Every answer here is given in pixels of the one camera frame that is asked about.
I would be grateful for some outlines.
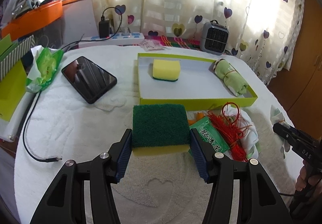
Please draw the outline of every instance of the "orange storage bin lid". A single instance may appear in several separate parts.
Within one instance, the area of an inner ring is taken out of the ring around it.
[[[60,0],[42,5],[8,23],[1,31],[1,37],[4,38],[10,34],[11,40],[14,41],[47,26],[60,18],[62,14],[62,2]]]

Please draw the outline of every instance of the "power strip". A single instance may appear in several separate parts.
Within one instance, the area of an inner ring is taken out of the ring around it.
[[[93,42],[79,42],[78,45],[80,48],[89,47],[93,45],[135,45],[139,44],[144,40],[144,35],[143,33],[139,32],[133,32],[130,33],[130,35],[122,35],[122,33],[119,32],[109,40],[101,41],[103,39],[101,39],[99,36],[87,37],[83,38],[82,40],[90,40]]]

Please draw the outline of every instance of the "table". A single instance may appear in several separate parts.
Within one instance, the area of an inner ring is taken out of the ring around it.
[[[92,160],[108,151],[111,144],[132,127],[132,109],[139,103],[137,53],[139,46],[96,46],[67,52],[60,68],[79,56],[85,56],[115,75],[118,84],[93,105],[83,98],[62,76],[41,94],[31,117],[26,142],[40,158],[62,157],[55,163],[41,163],[28,156],[20,137],[14,172],[17,208],[22,224],[30,222],[47,187],[69,159]],[[191,55],[218,59],[218,56],[189,49],[168,48],[160,53]],[[269,120],[271,104],[286,112],[273,94],[240,59],[223,56],[248,81],[259,96],[251,107],[244,108],[255,123],[262,152],[259,161],[277,188],[294,191],[302,159],[292,151],[286,159],[280,153],[281,141],[274,135]],[[154,157],[131,156],[125,178],[112,186],[121,223],[201,223],[206,211],[211,185],[199,177],[188,153]],[[90,220],[90,201],[86,197]],[[236,219],[238,195],[234,193],[231,222]]]

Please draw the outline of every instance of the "phone case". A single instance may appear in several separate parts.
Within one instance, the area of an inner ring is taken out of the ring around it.
[[[72,62],[74,62],[74,61],[72,61],[71,63],[69,63],[69,64],[67,64],[64,68],[62,68],[62,74],[64,75],[64,77],[68,80],[68,82],[73,86],[73,88],[83,97],[83,99],[87,102],[87,103],[89,103],[89,104],[93,104],[94,102],[96,102],[100,97],[102,97],[106,92],[108,92],[110,89],[112,89],[116,84],[117,84],[117,82],[118,82],[118,80],[117,80],[117,78],[113,75],[113,74],[111,74],[111,73],[109,73],[107,70],[105,70],[105,69],[103,69],[102,67],[100,67],[99,65],[97,65],[97,64],[95,64],[94,62],[92,62],[91,60],[89,60],[89,59],[87,59],[88,61],[90,61],[91,63],[93,63],[94,65],[96,65],[97,67],[99,67],[100,69],[102,69],[103,71],[105,71],[106,73],[108,73],[109,75],[111,75],[111,76],[113,76],[114,78],[115,78],[115,81],[114,82],[112,82],[111,84],[109,84],[109,85],[107,85],[106,86],[106,88],[104,88],[104,89],[102,89],[102,91],[100,92],[100,93],[98,93],[94,98],[92,98],[92,99],[88,99],[88,98],[86,98],[76,87],[75,87],[75,85],[67,78],[67,76],[64,74],[64,70],[67,68],[67,66],[68,65],[70,65]]]

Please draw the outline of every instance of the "rolled cloth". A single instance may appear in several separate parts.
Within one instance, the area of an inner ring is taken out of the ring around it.
[[[227,88],[236,96],[247,92],[246,80],[224,59],[217,61],[214,65],[214,73],[223,80]]]

